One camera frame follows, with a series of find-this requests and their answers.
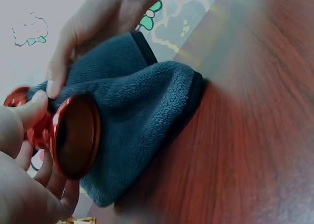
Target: hand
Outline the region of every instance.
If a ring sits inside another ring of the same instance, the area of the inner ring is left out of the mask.
[[[55,98],[60,93],[71,55],[84,42],[103,42],[125,32],[132,32],[143,14],[158,0],[86,0],[60,31],[56,50],[46,78],[47,94]]]
[[[4,224],[55,224],[70,217],[79,198],[78,181],[66,180],[54,167],[49,151],[32,179],[32,147],[23,142],[24,131],[47,112],[45,92],[17,108],[0,106],[0,220]]]

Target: finger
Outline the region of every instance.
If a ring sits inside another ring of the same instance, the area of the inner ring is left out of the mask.
[[[50,151],[45,150],[43,165],[34,176],[34,180],[42,184],[44,187],[47,186],[52,176],[52,166],[53,160],[51,157],[51,153]]]
[[[33,147],[28,141],[24,141],[21,147],[21,151],[15,159],[15,162],[25,171],[29,169],[31,157],[33,154]]]
[[[24,131],[33,127],[47,112],[48,99],[43,91],[20,107],[0,106],[0,151],[15,159],[24,139]]]
[[[57,169],[55,163],[52,166],[51,178],[46,188],[53,193],[58,199],[61,199],[64,191],[66,177]]]
[[[61,199],[64,208],[63,219],[69,218],[73,213],[79,201],[79,181],[67,180],[64,193]]]
[[[56,98],[60,93],[67,75],[68,61],[77,43],[77,33],[72,18],[64,25],[56,49],[47,69],[47,94]]]
[[[22,122],[23,130],[27,131],[39,122],[47,113],[48,97],[43,90],[39,90],[26,104],[10,108]]]
[[[93,37],[120,2],[121,0],[86,0],[63,26],[47,70],[47,94],[50,98],[56,98],[64,85],[68,61],[75,46]]]

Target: black cloth edge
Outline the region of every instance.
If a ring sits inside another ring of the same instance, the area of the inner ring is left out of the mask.
[[[140,31],[131,33],[131,36],[133,37],[134,41],[136,42],[140,52],[143,55],[143,58],[145,59],[148,66],[157,63],[157,59],[152,51],[152,48],[147,43],[143,33]]]

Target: cartoon wall sticker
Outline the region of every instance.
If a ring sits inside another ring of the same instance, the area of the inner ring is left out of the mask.
[[[48,36],[48,25],[43,18],[37,17],[32,12],[26,22],[13,27],[14,44],[16,46],[23,46],[26,43],[29,46],[36,42],[45,43]]]
[[[187,25],[187,23],[188,23],[187,20],[184,20],[184,21],[183,21],[184,27],[182,28],[182,32],[181,32],[181,34],[180,34],[180,37],[184,37],[185,34],[187,34],[188,31],[190,31],[190,26]]]
[[[43,165],[44,160],[44,153],[43,149],[38,150],[38,152],[31,158],[30,165],[35,170],[38,171],[41,166]]]
[[[160,11],[161,9],[162,2],[158,1],[149,10],[146,11],[136,30],[139,30],[141,27],[145,28],[148,31],[152,30],[154,27],[153,18],[155,17],[155,13]]]

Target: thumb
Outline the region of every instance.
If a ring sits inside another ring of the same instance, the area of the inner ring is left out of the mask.
[[[19,154],[24,132],[33,127],[47,112],[48,98],[38,91],[25,105],[0,107],[0,151],[12,158]]]
[[[60,31],[56,49],[48,65],[47,94],[50,98],[55,99],[65,83],[69,60],[76,44],[77,34],[70,19]]]

